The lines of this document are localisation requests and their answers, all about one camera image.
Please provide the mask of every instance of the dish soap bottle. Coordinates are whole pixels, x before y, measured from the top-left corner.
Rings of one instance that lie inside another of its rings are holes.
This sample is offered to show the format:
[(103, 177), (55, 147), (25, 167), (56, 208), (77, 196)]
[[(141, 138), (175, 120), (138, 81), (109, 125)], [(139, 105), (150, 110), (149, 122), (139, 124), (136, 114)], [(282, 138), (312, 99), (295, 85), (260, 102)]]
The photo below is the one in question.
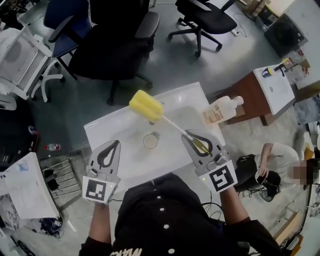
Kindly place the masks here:
[(229, 96), (224, 96), (211, 103), (203, 112), (202, 116), (207, 125), (218, 124), (236, 116), (236, 108), (242, 105), (244, 99), (237, 96), (230, 99)]

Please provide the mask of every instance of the bottle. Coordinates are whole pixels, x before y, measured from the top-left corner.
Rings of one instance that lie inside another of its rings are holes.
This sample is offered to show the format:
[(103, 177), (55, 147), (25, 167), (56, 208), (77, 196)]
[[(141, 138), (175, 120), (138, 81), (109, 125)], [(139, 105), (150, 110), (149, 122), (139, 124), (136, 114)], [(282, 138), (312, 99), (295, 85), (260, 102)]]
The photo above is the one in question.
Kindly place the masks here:
[(48, 145), (45, 145), (44, 149), (49, 151), (59, 151), (61, 149), (61, 146), (57, 143), (50, 143)]
[(211, 103), (203, 112), (202, 117), (207, 125), (218, 124), (236, 116), (236, 108), (242, 105), (244, 99), (237, 96), (230, 99), (229, 96), (224, 96)]

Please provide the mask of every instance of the bottle cap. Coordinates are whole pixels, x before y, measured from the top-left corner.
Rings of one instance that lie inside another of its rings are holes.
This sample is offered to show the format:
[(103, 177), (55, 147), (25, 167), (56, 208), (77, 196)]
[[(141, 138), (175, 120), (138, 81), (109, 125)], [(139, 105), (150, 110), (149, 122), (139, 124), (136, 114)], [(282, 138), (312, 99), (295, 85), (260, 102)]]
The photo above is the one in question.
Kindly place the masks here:
[(236, 108), (238, 105), (242, 105), (244, 103), (244, 99), (241, 96), (237, 96), (231, 102), (232, 106)]

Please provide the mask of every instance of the hand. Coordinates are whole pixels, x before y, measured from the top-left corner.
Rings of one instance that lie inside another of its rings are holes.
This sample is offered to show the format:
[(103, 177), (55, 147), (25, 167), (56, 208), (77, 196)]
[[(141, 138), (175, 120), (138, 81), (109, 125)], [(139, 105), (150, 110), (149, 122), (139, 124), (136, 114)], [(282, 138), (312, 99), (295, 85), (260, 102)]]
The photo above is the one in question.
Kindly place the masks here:
[(267, 167), (265, 167), (264, 165), (260, 166), (260, 176), (261, 177), (265, 176), (267, 178), (268, 174), (269, 174), (269, 169)]

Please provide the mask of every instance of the white chair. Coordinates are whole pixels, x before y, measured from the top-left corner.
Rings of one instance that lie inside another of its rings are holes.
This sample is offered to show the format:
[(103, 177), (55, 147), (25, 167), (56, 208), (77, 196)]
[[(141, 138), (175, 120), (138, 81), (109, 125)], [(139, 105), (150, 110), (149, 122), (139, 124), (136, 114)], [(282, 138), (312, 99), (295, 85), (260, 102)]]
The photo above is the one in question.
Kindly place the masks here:
[(65, 80), (62, 74), (48, 74), (53, 66), (59, 66), (57, 60), (53, 60), (51, 56), (52, 52), (44, 45), (43, 38), (33, 36), (28, 26), (22, 30), (8, 28), (2, 31), (0, 84), (5, 87), (6, 93), (1, 93), (14, 93), (27, 100), (29, 96), (33, 98), (36, 90), (41, 87), (43, 100), (47, 102), (46, 81)]

